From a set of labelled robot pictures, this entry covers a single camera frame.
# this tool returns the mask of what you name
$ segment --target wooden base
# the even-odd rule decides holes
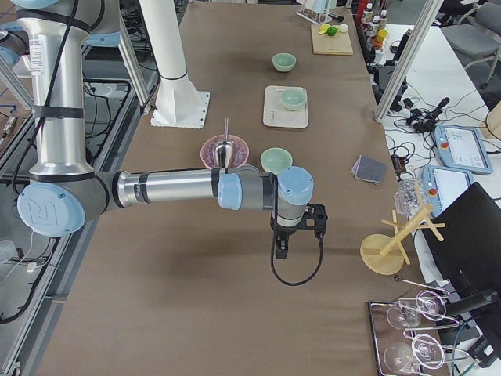
[[[404,257],[397,247],[386,256],[381,249],[391,240],[386,235],[375,233],[366,237],[360,245],[360,255],[364,263],[373,271],[385,276],[397,273],[404,265]]]

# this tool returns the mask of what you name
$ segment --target green lime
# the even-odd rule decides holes
[[[331,26],[327,29],[327,35],[333,37],[337,33],[337,27]]]

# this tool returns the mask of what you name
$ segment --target green bowl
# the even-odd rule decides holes
[[[261,154],[261,165],[265,171],[278,175],[292,166],[292,156],[285,149],[272,147]]]
[[[308,96],[303,89],[290,88],[285,89],[280,96],[282,105],[291,111],[300,110],[305,106]]]
[[[288,72],[296,65],[296,58],[289,53],[277,53],[272,58],[273,66],[278,72]]]

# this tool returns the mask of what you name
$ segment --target bowl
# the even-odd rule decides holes
[[[282,105],[291,111],[300,110],[305,106],[308,96],[306,91],[300,88],[290,88],[286,89],[280,95],[280,101]]]
[[[200,149],[200,159],[204,163],[205,168],[216,168],[214,161],[214,148],[225,139],[225,135],[218,135],[208,139]],[[247,163],[249,158],[249,146],[240,137],[228,135],[228,140],[233,142],[233,162],[230,167],[240,167]]]
[[[292,156],[280,147],[272,147],[261,154],[261,166],[266,172],[278,175],[292,166]]]
[[[288,72],[296,65],[296,58],[286,52],[277,53],[272,58],[273,66],[278,72]]]

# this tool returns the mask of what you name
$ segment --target white sticker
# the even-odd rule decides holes
[[[490,346],[490,345],[489,345],[489,346],[487,346],[487,347],[485,348],[485,350],[484,350],[484,354],[485,354],[486,356],[491,355],[493,352],[494,352],[494,349],[493,349],[493,348],[492,348],[492,346]]]
[[[43,76],[45,74],[44,44],[39,39],[30,39],[31,74]]]

